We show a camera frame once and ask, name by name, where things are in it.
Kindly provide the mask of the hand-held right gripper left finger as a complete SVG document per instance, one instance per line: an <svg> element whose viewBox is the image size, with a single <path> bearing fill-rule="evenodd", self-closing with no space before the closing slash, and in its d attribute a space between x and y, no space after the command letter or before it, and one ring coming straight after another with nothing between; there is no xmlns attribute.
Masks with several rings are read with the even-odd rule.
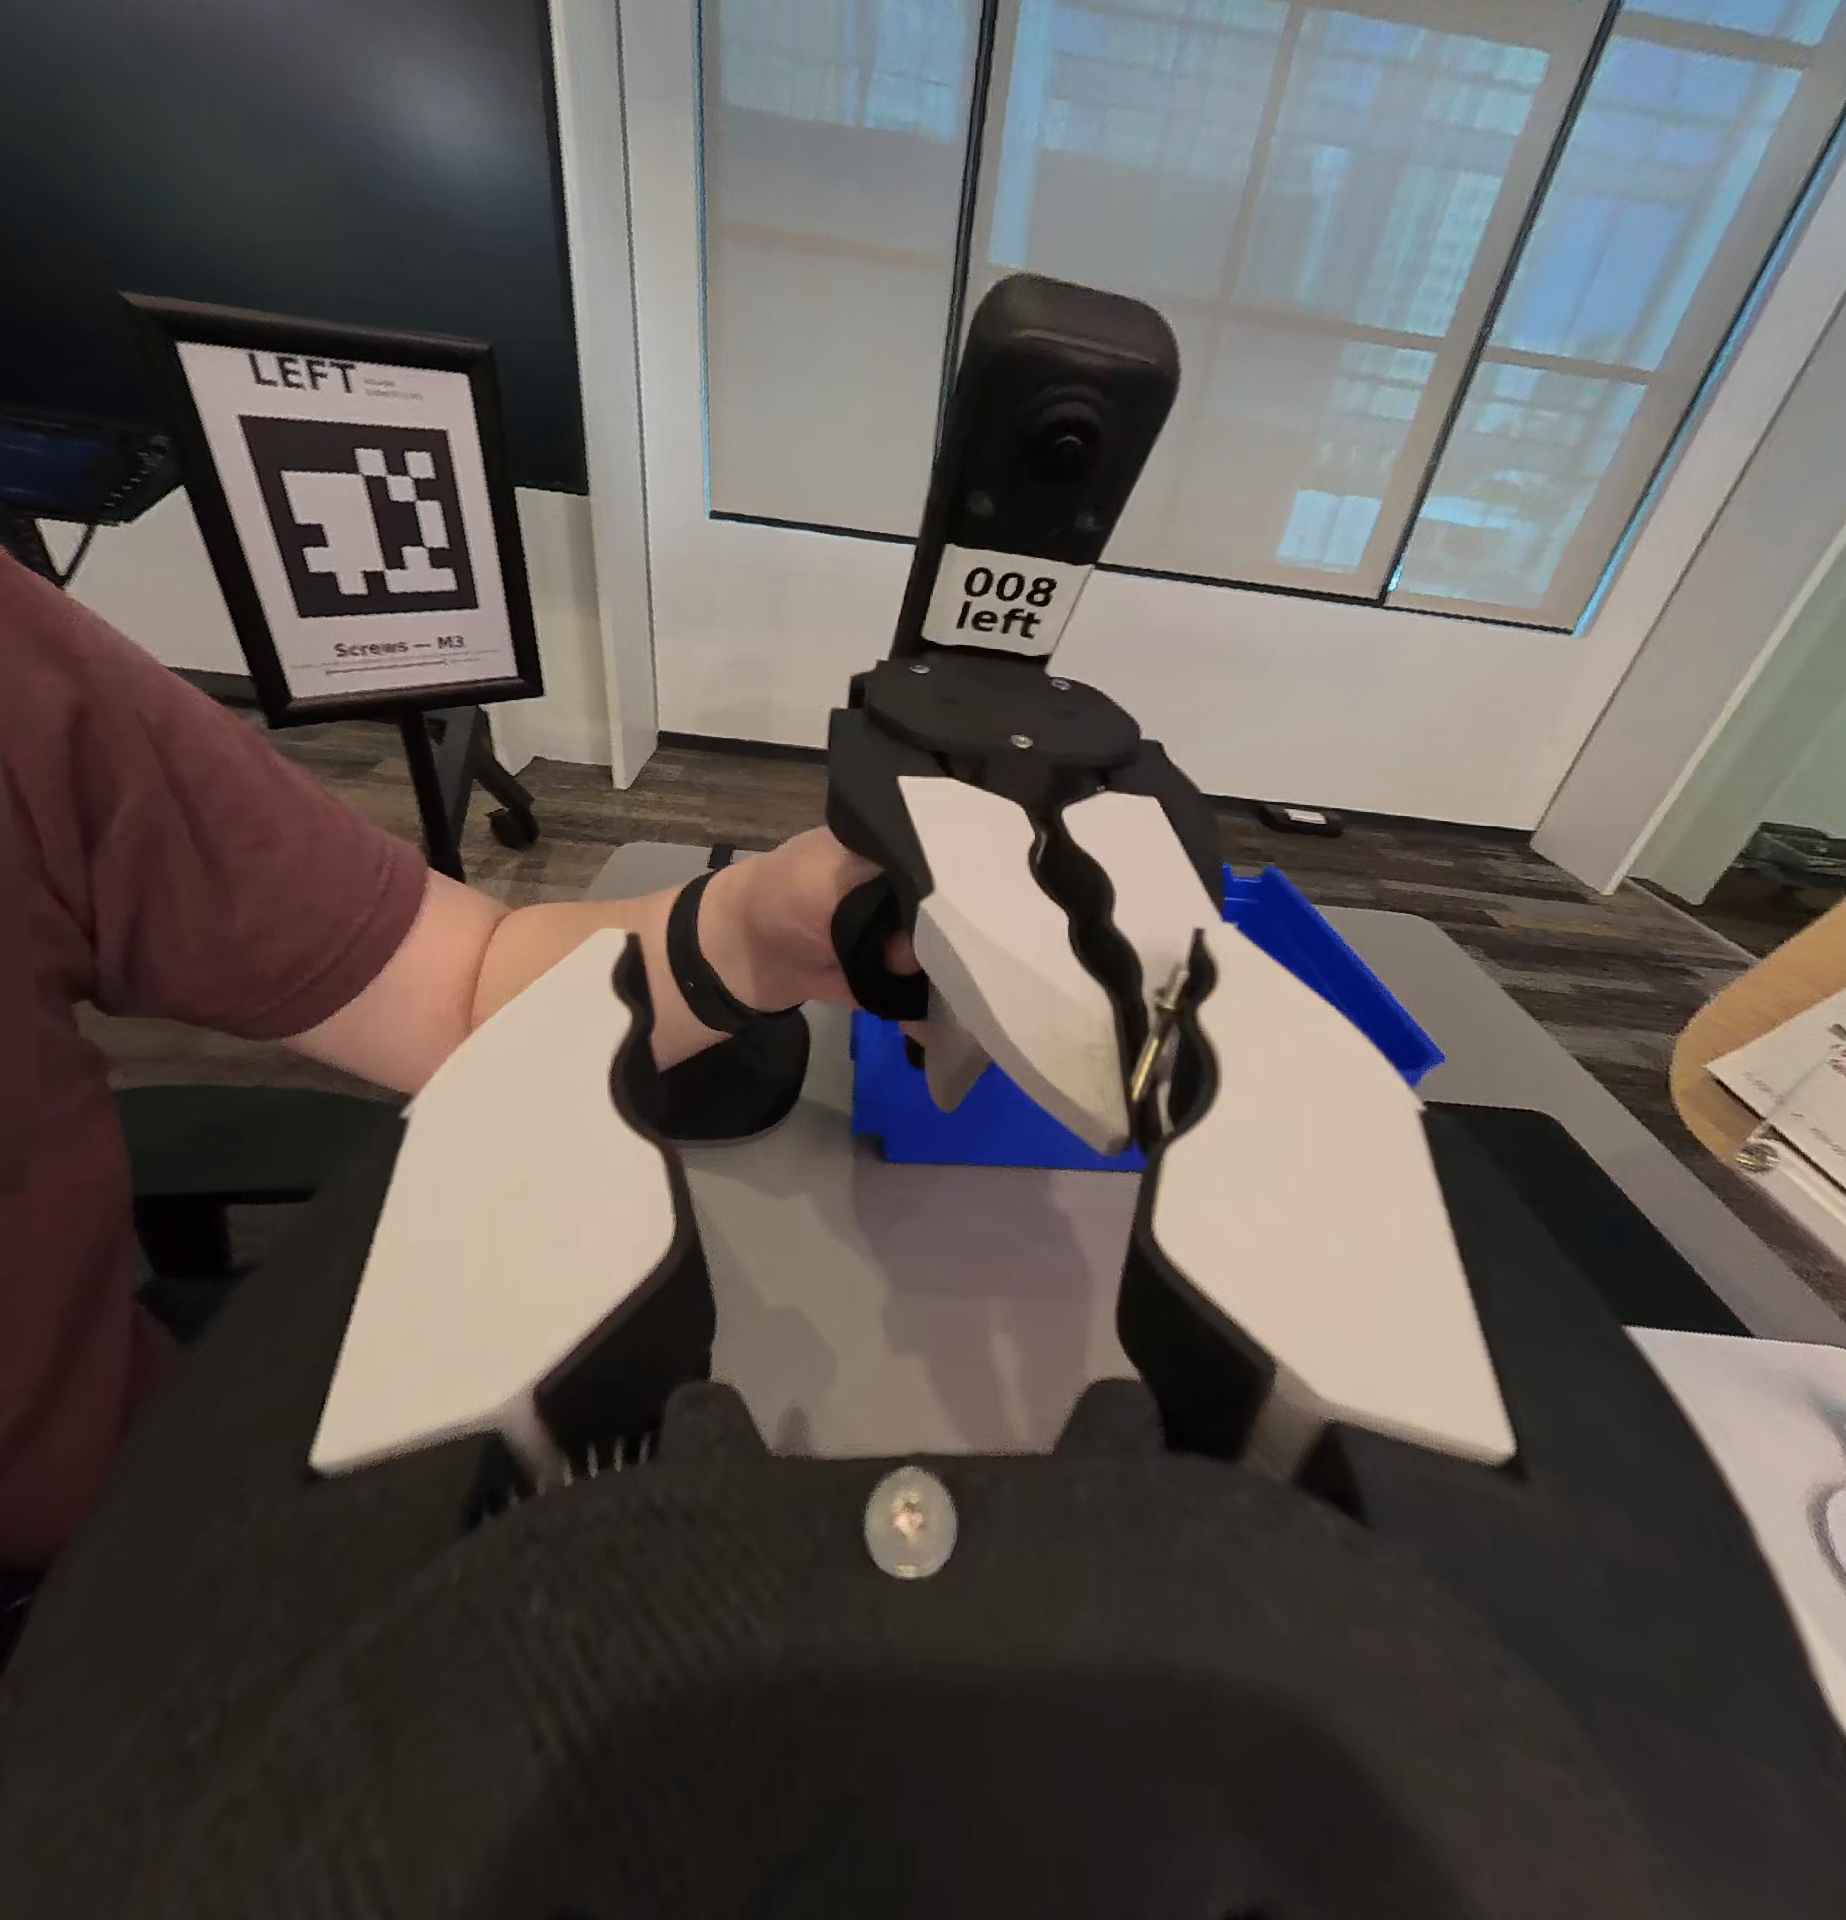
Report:
<svg viewBox="0 0 1846 1920"><path fill-rule="evenodd" d="M714 1286L656 1088L638 942L606 930L408 1099L310 1467L493 1440L530 1486L648 1464L712 1377Z"/></svg>

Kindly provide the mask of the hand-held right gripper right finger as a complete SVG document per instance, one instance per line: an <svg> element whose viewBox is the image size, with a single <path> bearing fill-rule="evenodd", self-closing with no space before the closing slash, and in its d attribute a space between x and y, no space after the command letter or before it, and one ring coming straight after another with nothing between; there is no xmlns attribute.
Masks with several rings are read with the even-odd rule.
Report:
<svg viewBox="0 0 1846 1920"><path fill-rule="evenodd" d="M1496 1467L1513 1414L1413 1086L1231 926L1192 952L1120 1343L1180 1451L1295 1476L1329 1426Z"/></svg>

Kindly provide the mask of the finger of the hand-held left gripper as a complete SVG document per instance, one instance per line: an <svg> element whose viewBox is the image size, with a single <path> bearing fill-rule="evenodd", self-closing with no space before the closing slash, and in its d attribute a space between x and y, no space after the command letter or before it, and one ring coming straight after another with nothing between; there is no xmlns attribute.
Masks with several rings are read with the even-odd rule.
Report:
<svg viewBox="0 0 1846 1920"><path fill-rule="evenodd" d="M1064 902L1086 970L1111 996L1122 1055L1150 1042L1161 996L1223 916L1167 806L1150 795L1090 795L1061 813Z"/></svg>
<svg viewBox="0 0 1846 1920"><path fill-rule="evenodd" d="M1034 827L1011 799L899 777L933 885L915 954L958 1028L1095 1152L1129 1147L1120 1023L1031 870Z"/></svg>

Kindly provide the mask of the long steel bolt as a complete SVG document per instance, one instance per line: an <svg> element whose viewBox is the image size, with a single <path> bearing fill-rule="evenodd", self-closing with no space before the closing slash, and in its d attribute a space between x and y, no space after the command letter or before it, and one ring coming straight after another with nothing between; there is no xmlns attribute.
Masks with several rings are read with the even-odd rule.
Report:
<svg viewBox="0 0 1846 1920"><path fill-rule="evenodd" d="M1140 1114L1149 1096L1150 1096L1158 1073L1161 1073L1161 1067L1162 1067L1162 1059L1167 1059L1167 1052L1171 1048L1175 1023L1180 1023L1180 1016L1175 1020L1161 1020L1158 1011L1153 1011L1153 996L1150 996L1149 1034L1144 1034L1140 1050L1136 1052L1136 1067L1129 1069L1129 1105L1132 1105L1132 1114Z"/></svg>

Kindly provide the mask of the person's left forearm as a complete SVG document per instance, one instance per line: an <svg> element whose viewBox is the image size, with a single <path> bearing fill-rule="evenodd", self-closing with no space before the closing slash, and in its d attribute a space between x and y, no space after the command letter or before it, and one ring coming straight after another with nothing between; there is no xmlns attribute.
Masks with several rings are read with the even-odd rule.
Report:
<svg viewBox="0 0 1846 1920"><path fill-rule="evenodd" d="M505 907L464 881L430 876L390 964L331 1020L283 1043L360 1081L412 1093L578 947L620 931L641 952L656 1067L674 1069L720 1042L669 974L666 924L676 895Z"/></svg>

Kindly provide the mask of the person's left hand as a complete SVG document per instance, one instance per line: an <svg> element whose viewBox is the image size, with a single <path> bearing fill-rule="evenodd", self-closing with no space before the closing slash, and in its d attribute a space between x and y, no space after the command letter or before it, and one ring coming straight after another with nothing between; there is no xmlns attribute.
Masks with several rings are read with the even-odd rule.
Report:
<svg viewBox="0 0 1846 1920"><path fill-rule="evenodd" d="M884 870L831 829L734 859L699 898L694 938L720 985L759 1012L861 1006L837 954L839 903Z"/></svg>

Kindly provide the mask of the black wrist band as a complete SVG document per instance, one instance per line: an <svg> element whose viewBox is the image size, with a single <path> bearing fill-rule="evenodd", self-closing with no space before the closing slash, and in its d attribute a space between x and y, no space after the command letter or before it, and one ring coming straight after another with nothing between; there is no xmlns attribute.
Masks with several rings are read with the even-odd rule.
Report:
<svg viewBox="0 0 1846 1920"><path fill-rule="evenodd" d="M692 876L676 890L666 914L666 966L681 1001L699 1024L712 1028L720 1038L737 1038L752 1024L779 1024L799 1020L799 1006L768 1012L734 995L720 971L712 966L705 947L699 943L699 909L708 895L708 885L718 876L720 870L705 870Z"/></svg>

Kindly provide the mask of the dark desk pad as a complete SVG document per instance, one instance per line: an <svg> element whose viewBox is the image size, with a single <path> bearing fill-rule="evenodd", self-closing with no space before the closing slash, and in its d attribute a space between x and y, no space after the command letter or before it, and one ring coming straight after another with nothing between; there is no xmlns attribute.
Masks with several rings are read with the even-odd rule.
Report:
<svg viewBox="0 0 1846 1920"><path fill-rule="evenodd" d="M1427 1114L1478 1145L1626 1329L1751 1333L1559 1118L1437 1099Z"/></svg>

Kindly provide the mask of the white framed window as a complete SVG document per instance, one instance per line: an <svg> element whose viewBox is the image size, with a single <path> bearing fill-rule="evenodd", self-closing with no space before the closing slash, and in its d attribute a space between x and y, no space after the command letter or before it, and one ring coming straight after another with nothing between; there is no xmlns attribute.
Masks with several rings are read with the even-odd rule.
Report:
<svg viewBox="0 0 1846 1920"><path fill-rule="evenodd" d="M918 530L1008 275L1144 300L1111 560L1578 626L1846 132L1846 4L701 4L705 504Z"/></svg>

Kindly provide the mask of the black sign stand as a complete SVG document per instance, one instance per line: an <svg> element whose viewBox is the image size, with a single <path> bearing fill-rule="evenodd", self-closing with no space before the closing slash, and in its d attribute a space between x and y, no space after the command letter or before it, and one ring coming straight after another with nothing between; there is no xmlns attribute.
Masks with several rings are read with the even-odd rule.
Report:
<svg viewBox="0 0 1846 1920"><path fill-rule="evenodd" d="M462 836L475 787L484 787L495 800L487 822L502 849L523 850L540 842L532 795L495 757L495 738L484 706L400 706L395 723L422 844L432 872L454 881L464 878Z"/></svg>

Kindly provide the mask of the papers on wooden table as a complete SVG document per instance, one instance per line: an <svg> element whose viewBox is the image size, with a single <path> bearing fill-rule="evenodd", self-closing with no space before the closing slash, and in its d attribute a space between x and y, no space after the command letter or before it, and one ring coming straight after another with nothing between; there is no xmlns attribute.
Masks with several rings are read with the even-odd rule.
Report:
<svg viewBox="0 0 1846 1920"><path fill-rule="evenodd" d="M1684 1126L1846 1265L1846 902L1676 1042Z"/></svg>

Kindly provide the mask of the framed marker sign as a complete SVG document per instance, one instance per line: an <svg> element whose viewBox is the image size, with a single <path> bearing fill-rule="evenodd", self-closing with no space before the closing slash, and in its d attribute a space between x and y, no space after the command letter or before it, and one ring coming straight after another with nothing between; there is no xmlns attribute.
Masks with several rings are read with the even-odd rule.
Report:
<svg viewBox="0 0 1846 1920"><path fill-rule="evenodd" d="M547 691L489 344L121 303L269 725Z"/></svg>

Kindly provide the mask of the black laptop stand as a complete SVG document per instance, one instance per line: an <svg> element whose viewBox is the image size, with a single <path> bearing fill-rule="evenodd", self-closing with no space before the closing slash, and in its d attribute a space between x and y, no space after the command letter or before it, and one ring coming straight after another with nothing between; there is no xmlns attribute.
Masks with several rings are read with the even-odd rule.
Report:
<svg viewBox="0 0 1846 1920"><path fill-rule="evenodd" d="M74 584L74 573L94 546L94 533L97 524L86 519L77 533L73 558L59 564L37 517L18 514L17 508L0 514L0 546L53 589L69 589Z"/></svg>

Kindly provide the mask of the open laptop with blue screen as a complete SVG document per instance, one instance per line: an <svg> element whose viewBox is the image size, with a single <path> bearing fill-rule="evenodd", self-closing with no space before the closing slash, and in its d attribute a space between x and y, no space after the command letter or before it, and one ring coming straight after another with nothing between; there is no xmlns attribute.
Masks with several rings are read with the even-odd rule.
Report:
<svg viewBox="0 0 1846 1920"><path fill-rule="evenodd" d="M118 528L177 485L180 463L164 434L126 421L0 410L0 508Z"/></svg>

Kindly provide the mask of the black chair frame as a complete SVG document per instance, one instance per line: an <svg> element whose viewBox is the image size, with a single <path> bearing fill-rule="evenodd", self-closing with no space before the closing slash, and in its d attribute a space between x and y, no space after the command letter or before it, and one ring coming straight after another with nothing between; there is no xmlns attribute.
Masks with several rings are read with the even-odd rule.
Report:
<svg viewBox="0 0 1846 1920"><path fill-rule="evenodd" d="M313 1088L162 1086L116 1093L148 1274L235 1274L232 1208L313 1201L395 1110Z"/></svg>

